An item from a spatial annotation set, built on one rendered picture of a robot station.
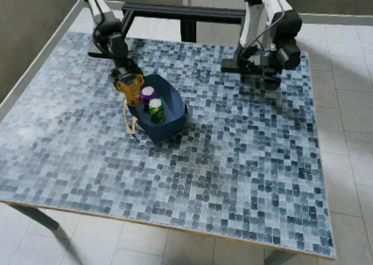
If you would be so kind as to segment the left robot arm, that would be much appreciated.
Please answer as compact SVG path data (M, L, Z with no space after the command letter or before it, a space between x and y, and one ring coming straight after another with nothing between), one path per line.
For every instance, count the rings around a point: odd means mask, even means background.
M257 42L253 43L250 48L242 55L242 58L248 59L247 68L245 60L239 59L241 52L257 37L257 29L259 20L265 6L269 22L272 25L282 17L282 10L280 4L284 9L284 17L274 26L271 27L270 36L272 38L270 52L277 58L285 70L292 70L299 65L301 58L301 50L296 45L298 32L302 27L302 19L299 17L297 11L286 2L286 0L244 0L247 5L247 12L243 35L241 40L238 40L238 49L236 48L236 59L222 59L222 69L243 70L262 72L263 66L268 67L268 57L256 56ZM271 26L270 25L270 26ZM254 60L254 61L253 61Z

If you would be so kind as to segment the purple drink can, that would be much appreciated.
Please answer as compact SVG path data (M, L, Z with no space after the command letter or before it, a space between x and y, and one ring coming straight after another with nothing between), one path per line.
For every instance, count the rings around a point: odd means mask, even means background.
M142 97L144 101L144 107L147 111L150 111L149 109L149 104L152 99L157 99L156 98L156 93L153 90L152 87L145 87L142 91Z

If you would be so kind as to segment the green drink can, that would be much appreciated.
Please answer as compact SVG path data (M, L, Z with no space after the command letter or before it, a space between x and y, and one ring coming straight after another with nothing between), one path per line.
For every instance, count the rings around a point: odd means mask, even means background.
M165 119L163 102L160 99L152 99L149 104L151 119L155 123L161 123Z

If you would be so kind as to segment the dark blue bag floor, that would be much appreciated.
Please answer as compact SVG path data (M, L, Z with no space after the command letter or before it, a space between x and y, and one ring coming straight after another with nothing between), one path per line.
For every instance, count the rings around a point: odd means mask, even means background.
M146 122L148 125L150 126L159 126L159 125L162 125L162 124L165 124L165 123L168 123L168 122L171 122L171 121L174 121L176 120L174 115L172 114L171 110L168 108L168 106L166 105L164 99L161 97L157 98L157 99L160 99L162 102L163 102L163 106L164 106L164 111L165 111L165 119L163 122L161 123L155 123L152 121L151 119L151 112L150 111L147 111L144 107L144 104L142 105L139 105L136 108L139 116L141 117L142 121L143 122Z

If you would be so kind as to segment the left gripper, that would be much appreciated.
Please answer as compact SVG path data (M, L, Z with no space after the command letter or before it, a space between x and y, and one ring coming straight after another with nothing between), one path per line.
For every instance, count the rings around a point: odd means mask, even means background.
M267 57L267 63L269 66L264 66L264 88L265 91L275 92L280 87L281 83L281 78L276 78L277 73L282 74L282 69L284 68L278 61L277 57L270 52L267 54Z

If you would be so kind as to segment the yellow striped drink can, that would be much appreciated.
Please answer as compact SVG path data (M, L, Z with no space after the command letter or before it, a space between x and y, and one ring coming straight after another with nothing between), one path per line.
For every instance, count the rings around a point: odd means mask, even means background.
M142 102L142 95L137 79L122 83L126 101L131 106L137 106Z

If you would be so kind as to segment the blue canvas tote bag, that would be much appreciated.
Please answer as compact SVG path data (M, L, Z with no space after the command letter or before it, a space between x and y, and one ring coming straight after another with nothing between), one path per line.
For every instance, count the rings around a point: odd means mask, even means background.
M160 74L152 73L144 76L144 83L140 87L141 95L145 87L152 87L156 93L156 98L162 96L166 105L171 110L174 115L174 121L159 125L150 126L146 122L143 122L139 116L135 107L144 104L143 97L142 102L137 106L131 106L127 103L126 99L124 101L124 117L126 121L126 126L128 131L133 135L135 134L136 123L145 131L145 133L151 138L154 143L158 143L170 136L176 135L184 130L184 119L185 113L187 112L187 105L182 100L178 90L174 87L172 83L164 79ZM126 103L131 116L133 117L132 130L130 129L126 120ZM185 108L184 108L184 104Z

